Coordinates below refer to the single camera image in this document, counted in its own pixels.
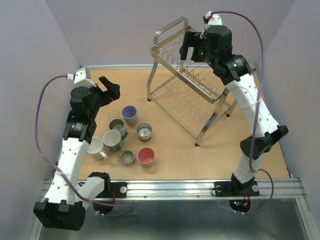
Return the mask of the clear glass cup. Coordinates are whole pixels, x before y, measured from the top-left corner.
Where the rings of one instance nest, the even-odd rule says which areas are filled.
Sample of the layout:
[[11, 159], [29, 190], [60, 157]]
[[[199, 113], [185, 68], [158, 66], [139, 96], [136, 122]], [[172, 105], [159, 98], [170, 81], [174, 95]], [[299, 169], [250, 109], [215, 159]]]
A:
[[107, 114], [107, 116], [108, 116], [108, 119], [110, 121], [112, 121], [114, 119], [119, 119], [120, 118], [120, 112], [117, 111], [117, 110], [112, 110]]

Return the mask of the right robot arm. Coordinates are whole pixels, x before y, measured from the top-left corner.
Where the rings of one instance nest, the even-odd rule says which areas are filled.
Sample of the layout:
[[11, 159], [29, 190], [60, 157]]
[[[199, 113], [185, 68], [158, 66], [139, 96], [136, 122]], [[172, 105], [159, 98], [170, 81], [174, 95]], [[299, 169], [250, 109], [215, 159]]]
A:
[[248, 183], [254, 179], [265, 154], [288, 134], [288, 127], [280, 125], [268, 110], [245, 57], [233, 53], [230, 29], [212, 25], [203, 34], [187, 31], [179, 50], [181, 60], [187, 58], [189, 48], [193, 48], [191, 60], [207, 63], [233, 94], [250, 126], [251, 136], [240, 142], [242, 158], [230, 182], [231, 192], [242, 195], [248, 190]]

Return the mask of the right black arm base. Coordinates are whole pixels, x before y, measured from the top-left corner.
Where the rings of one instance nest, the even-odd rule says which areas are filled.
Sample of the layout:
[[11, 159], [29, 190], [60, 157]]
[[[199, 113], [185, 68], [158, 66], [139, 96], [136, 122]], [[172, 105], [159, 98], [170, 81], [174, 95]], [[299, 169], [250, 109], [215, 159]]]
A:
[[215, 181], [214, 191], [216, 197], [244, 197], [248, 194], [251, 197], [260, 196], [258, 183], [253, 180], [245, 184], [240, 184], [235, 181]]

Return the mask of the grey ceramic mug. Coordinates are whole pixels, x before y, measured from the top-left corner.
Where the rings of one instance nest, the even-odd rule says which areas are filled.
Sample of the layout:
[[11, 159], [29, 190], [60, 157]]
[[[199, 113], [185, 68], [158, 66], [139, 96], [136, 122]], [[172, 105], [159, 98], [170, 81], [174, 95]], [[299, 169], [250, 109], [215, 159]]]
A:
[[110, 152], [116, 153], [123, 148], [126, 136], [126, 134], [122, 136], [117, 130], [109, 130], [103, 135], [102, 141]]

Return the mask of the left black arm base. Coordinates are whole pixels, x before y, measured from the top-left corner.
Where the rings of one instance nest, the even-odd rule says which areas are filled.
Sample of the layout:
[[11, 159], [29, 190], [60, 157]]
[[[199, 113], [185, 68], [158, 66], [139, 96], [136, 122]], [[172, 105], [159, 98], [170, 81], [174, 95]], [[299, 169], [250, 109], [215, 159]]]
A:
[[116, 199], [125, 199], [127, 197], [127, 182], [116, 182], [112, 181], [110, 184], [110, 190], [104, 190], [100, 194], [97, 195], [96, 198], [116, 198]]

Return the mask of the purple plastic cup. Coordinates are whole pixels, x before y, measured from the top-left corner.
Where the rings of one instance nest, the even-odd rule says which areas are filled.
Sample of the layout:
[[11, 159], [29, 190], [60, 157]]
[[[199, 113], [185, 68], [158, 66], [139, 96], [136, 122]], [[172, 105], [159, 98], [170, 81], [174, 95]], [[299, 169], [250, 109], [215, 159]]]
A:
[[138, 122], [138, 111], [132, 105], [127, 105], [122, 109], [122, 117], [129, 126], [135, 126]]

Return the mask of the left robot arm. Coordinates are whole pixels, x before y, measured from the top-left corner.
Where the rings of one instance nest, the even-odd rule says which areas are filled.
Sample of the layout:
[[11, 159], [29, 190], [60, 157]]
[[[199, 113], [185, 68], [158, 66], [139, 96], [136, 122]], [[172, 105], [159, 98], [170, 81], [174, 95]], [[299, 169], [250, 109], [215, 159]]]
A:
[[110, 175], [93, 172], [85, 184], [75, 189], [80, 168], [92, 142], [97, 124], [95, 118], [101, 107], [120, 98], [120, 86], [105, 76], [99, 81], [106, 87], [102, 91], [96, 83], [81, 85], [70, 92], [70, 112], [67, 116], [58, 163], [52, 183], [43, 201], [34, 204], [33, 212], [42, 225], [51, 229], [78, 231], [84, 224], [86, 209], [99, 195], [111, 193]]

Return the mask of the metal wire dish rack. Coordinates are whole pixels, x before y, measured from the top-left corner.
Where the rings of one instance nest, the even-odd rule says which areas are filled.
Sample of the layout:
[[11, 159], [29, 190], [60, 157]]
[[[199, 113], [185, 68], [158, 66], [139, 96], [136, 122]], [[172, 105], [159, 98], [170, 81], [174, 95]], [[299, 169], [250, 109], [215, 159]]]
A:
[[195, 28], [181, 16], [155, 32], [146, 91], [147, 100], [166, 111], [198, 147], [211, 125], [222, 116], [231, 116], [237, 102], [229, 102], [229, 91], [208, 66], [180, 59], [179, 49], [188, 31]]

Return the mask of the steel-lined brown white cup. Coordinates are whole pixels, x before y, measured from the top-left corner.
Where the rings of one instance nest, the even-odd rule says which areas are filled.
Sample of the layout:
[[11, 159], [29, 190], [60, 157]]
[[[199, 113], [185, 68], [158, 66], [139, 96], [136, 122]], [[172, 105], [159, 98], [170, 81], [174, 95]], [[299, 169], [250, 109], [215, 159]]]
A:
[[148, 142], [152, 138], [152, 126], [149, 123], [140, 123], [136, 127], [136, 132], [139, 140], [142, 142]]

